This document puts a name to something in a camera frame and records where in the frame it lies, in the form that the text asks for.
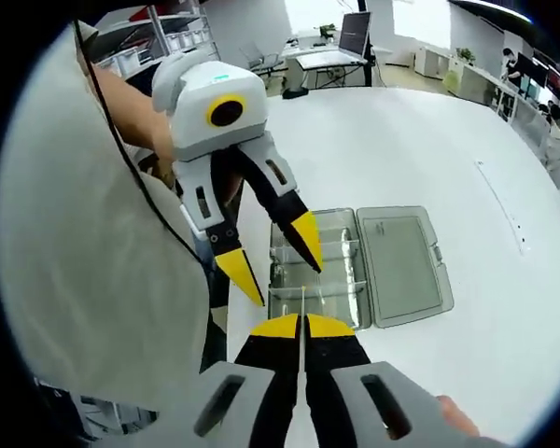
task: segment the yellow fingertip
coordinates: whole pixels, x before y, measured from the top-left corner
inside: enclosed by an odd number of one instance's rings
[[[307,315],[312,338],[355,336],[355,332],[344,322],[323,315]]]
[[[319,270],[323,271],[324,261],[321,254],[321,242],[319,241],[319,232],[317,231],[317,224],[315,223],[314,214],[305,212],[300,217],[292,221],[292,227],[301,236],[305,245],[313,255]]]
[[[283,315],[276,319],[266,320],[251,331],[251,336],[294,339],[297,333],[298,317],[299,315]]]
[[[242,248],[216,256],[216,264],[252,302],[258,306],[264,305],[255,275]]]

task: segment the person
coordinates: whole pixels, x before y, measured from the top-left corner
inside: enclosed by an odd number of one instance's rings
[[[538,105],[538,111],[545,118],[549,125],[552,125],[552,117],[550,116],[550,108],[546,105]]]
[[[548,108],[550,110],[550,117],[556,125],[560,128],[560,106],[554,101],[548,100]]]
[[[505,48],[504,50],[502,50],[502,54],[504,55],[504,58],[507,60],[506,71],[502,75],[502,80],[508,80],[514,86],[521,89],[523,72],[521,71],[521,67],[517,67],[518,58],[516,57],[514,52],[509,48]]]
[[[83,41],[96,31],[81,24]],[[208,285],[124,163],[67,26],[30,75],[0,159],[0,293],[31,374],[72,394],[160,411],[200,372]],[[172,161],[149,97],[93,67],[122,139]],[[193,247],[179,200],[141,173]],[[228,198],[238,188],[228,184]]]

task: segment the potted plant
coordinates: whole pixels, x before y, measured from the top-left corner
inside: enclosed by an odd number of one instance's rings
[[[469,65],[473,65],[473,63],[477,60],[470,49],[456,49],[456,56],[458,56],[458,59],[467,62]]]
[[[319,27],[319,34],[325,39],[330,39],[331,37],[334,37],[335,31],[336,31],[336,26],[333,23],[331,23],[330,25],[321,25]]]

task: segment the yellow circular sensor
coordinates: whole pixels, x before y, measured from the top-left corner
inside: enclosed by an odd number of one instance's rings
[[[221,128],[238,120],[245,110],[245,99],[239,95],[223,95],[207,108],[207,122]]]

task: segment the white desk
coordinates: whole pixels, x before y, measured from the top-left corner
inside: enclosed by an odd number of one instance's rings
[[[546,146],[548,146],[552,126],[541,112],[523,98],[522,95],[515,93],[509,96],[512,98],[512,111],[511,115],[505,120],[525,140],[525,143],[527,143],[538,159],[542,161],[545,156]],[[500,96],[496,111],[498,114],[501,107],[502,97]]]
[[[287,89],[292,91],[296,91],[301,87],[301,84],[304,79],[304,72],[297,61],[299,56],[304,56],[305,54],[312,54],[317,53],[319,51],[330,51],[333,49],[338,49],[337,45],[328,44],[321,47],[307,47],[307,48],[300,48],[300,47],[291,47],[286,46],[282,53],[280,53],[280,59],[284,59],[287,65]]]
[[[424,77],[444,79],[451,57],[444,49],[421,47],[415,52],[414,71]]]
[[[487,107],[401,89],[274,97],[268,129],[311,209],[423,205],[429,213],[455,308],[358,332],[371,360],[452,396],[484,435],[528,436],[560,394],[560,195],[523,140]],[[267,296],[270,220],[247,186],[238,229]],[[231,286],[229,360],[266,318]],[[287,447],[316,446],[308,422],[294,412]]]
[[[468,65],[457,58],[450,59],[448,72],[444,81],[446,88],[450,93],[464,100],[491,105],[496,88],[508,95],[515,95],[518,92],[518,89],[489,72]]]
[[[332,67],[358,67],[366,63],[365,60],[347,62],[343,56],[341,53],[331,53],[330,55],[324,53],[304,54],[297,58],[297,62],[305,72]]]

